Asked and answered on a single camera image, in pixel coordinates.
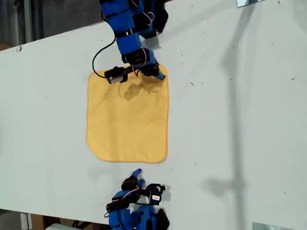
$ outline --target wire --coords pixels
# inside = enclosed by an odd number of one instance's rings
[[[135,2],[133,1],[133,0],[131,0],[132,1],[132,3],[138,8],[138,5],[137,4],[135,4]],[[151,19],[151,17],[149,17],[148,16],[148,14],[146,14],[145,12],[142,12],[147,18],[149,18],[149,20],[150,20],[150,24],[146,24],[146,25],[151,25],[152,23],[153,23],[153,21],[154,21],[154,14],[152,13],[152,12],[148,12],[148,13],[151,13],[152,15],[153,15],[153,19]]]
[[[95,58],[98,56],[98,54],[100,54],[101,51],[105,50],[106,48],[110,47],[111,45],[113,45],[113,44],[115,43],[115,41],[116,41],[116,36],[115,36],[115,32],[114,32],[114,31],[113,31],[113,33],[114,33],[114,40],[113,40],[113,42],[111,42],[109,45],[107,45],[107,46],[103,47],[101,50],[99,50],[99,51],[95,54],[95,56],[94,56],[94,58],[93,58],[93,61],[92,61],[92,68],[93,68],[94,73],[95,73],[97,76],[101,77],[101,78],[106,78],[106,77],[105,77],[105,76],[101,76],[99,73],[96,72],[96,70],[95,70],[95,68],[94,68],[94,61],[95,61]]]
[[[136,188],[136,189],[131,190],[131,191],[128,192],[126,195],[124,195],[124,197],[122,198],[122,200],[125,199],[125,197],[128,196],[130,193],[133,193],[133,192],[135,192],[135,191],[137,191],[137,190],[139,190],[139,189],[140,189],[140,188]]]
[[[134,68],[142,68],[142,67],[146,64],[146,62],[147,62],[147,55],[146,55],[146,52],[145,52],[145,50],[144,50],[144,47],[142,47],[142,50],[143,50],[144,55],[145,55],[145,61],[144,61],[143,65],[141,65],[140,67],[136,67],[135,65],[132,65],[132,70],[133,70],[134,74],[135,74],[137,77],[138,77],[138,74],[139,74],[140,70],[138,70],[137,72],[135,72]]]
[[[152,204],[146,204],[146,203],[138,203],[138,202],[135,202],[133,204],[136,204],[136,205],[152,205]]]

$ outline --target blue plastic part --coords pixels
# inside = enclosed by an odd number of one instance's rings
[[[145,184],[145,181],[143,179],[139,180],[139,188],[143,188],[143,185]]]
[[[129,209],[120,209],[109,213],[109,225],[116,230],[131,230],[131,217]]]
[[[152,229],[157,229],[157,219],[154,216],[154,207],[152,205],[143,205],[131,213],[131,226],[136,230],[146,230],[147,221],[151,219]]]
[[[149,58],[147,57],[147,62],[145,63],[144,66],[148,66],[148,65],[151,65],[151,64],[155,64],[155,65],[158,65],[159,63],[157,62],[157,60],[155,59],[154,57],[154,53],[153,51],[149,50]],[[156,78],[160,79],[160,80],[163,80],[165,78],[165,75],[162,74],[161,72],[159,72],[159,75],[155,76]]]
[[[131,174],[131,176],[135,176],[137,178],[141,172],[142,172],[142,169],[137,169]]]

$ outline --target blue robotic hand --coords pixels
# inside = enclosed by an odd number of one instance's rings
[[[114,31],[122,61],[129,63],[130,67],[114,67],[106,71],[105,76],[100,76],[93,68],[94,72],[98,76],[106,78],[110,84],[118,81],[126,82],[128,74],[133,71],[136,75],[141,71],[145,76],[155,76],[163,80],[165,75],[160,72],[159,63],[155,59],[153,51],[142,47],[139,36],[147,39],[163,31],[168,19],[164,6],[166,0],[99,1],[102,15],[105,15],[104,20]]]
[[[145,181],[137,178],[141,172],[141,169],[137,169],[129,178],[124,180],[121,185],[122,190],[113,196],[111,203],[107,204],[109,225],[112,229],[166,230],[168,228],[169,221],[163,209],[155,214],[153,207],[153,205],[159,205],[161,202],[161,195],[165,186],[150,184],[146,189],[142,189]],[[140,204],[141,206],[130,214],[129,204],[139,204],[137,201],[140,196],[147,196],[149,204]]]

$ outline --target robot finger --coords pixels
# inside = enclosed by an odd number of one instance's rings
[[[142,169],[137,169],[131,174],[131,176],[135,176],[136,178],[138,178],[138,175],[140,175],[141,172],[142,172]]]
[[[140,179],[139,188],[142,188],[144,184],[145,184],[145,181],[143,179]]]

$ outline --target yellow cloth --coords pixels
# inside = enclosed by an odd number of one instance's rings
[[[109,84],[92,73],[88,81],[86,141],[104,161],[159,163],[167,155],[168,76],[129,74]]]

